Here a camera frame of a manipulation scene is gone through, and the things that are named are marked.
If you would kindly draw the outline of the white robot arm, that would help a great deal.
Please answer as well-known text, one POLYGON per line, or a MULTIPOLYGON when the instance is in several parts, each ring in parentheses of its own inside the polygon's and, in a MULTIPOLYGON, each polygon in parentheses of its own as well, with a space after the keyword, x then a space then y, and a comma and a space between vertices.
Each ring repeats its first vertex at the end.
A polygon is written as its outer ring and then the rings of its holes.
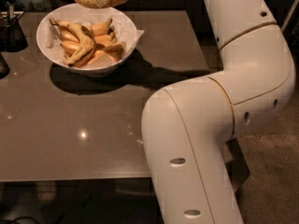
POLYGON ((220 72, 156 91, 142 137, 164 224, 243 224, 221 147, 290 100, 295 65, 264 0, 204 0, 220 72))

